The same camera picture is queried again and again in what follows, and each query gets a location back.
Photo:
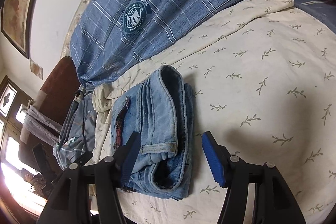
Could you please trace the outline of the light blue denim jeans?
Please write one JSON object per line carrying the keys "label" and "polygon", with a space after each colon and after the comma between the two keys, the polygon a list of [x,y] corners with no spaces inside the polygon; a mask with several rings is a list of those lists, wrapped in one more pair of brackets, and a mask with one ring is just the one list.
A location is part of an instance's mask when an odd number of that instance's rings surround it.
{"label": "light blue denim jeans", "polygon": [[119,97],[112,108],[112,150],[133,132],[141,147],[122,189],[158,198],[187,197],[192,173],[194,92],[173,67],[163,65]]}

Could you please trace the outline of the wooden framed window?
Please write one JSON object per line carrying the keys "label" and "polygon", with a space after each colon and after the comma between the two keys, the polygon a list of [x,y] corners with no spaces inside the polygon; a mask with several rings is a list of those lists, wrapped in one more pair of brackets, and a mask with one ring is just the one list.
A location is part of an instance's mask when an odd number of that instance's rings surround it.
{"label": "wooden framed window", "polygon": [[19,160],[19,140],[31,99],[8,76],[1,82],[1,163],[14,172],[26,169],[33,174],[36,170]]}

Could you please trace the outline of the dark brown headboard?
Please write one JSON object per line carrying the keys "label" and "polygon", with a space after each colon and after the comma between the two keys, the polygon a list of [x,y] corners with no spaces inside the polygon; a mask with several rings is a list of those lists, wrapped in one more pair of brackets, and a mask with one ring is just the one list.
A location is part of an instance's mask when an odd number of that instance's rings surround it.
{"label": "dark brown headboard", "polygon": [[[38,91],[32,106],[58,124],[63,124],[79,85],[74,62],[69,56],[63,57]],[[40,143],[52,170],[59,174],[62,170],[53,156],[53,146],[36,137],[25,126],[22,127],[19,139],[19,160],[39,170],[33,148]]]}

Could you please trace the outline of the cream leaf-print quilt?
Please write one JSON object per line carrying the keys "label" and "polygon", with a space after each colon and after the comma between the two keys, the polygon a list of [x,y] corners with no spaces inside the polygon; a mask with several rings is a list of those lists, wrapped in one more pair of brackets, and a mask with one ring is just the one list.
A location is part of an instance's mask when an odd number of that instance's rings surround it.
{"label": "cream leaf-print quilt", "polygon": [[335,4],[324,0],[245,0],[192,30],[162,53],[95,90],[94,161],[111,153],[112,106],[161,65],[194,90],[190,195],[163,200],[120,192],[137,223],[215,223],[226,190],[211,174],[201,135],[246,162],[275,163],[307,223],[335,205]]}

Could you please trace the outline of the framed wall map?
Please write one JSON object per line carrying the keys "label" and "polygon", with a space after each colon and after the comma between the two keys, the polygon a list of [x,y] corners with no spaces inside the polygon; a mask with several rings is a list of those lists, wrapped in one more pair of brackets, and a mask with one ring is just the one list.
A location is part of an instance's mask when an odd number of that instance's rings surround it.
{"label": "framed wall map", "polygon": [[1,32],[26,59],[30,58],[30,31],[36,0],[5,0]]}

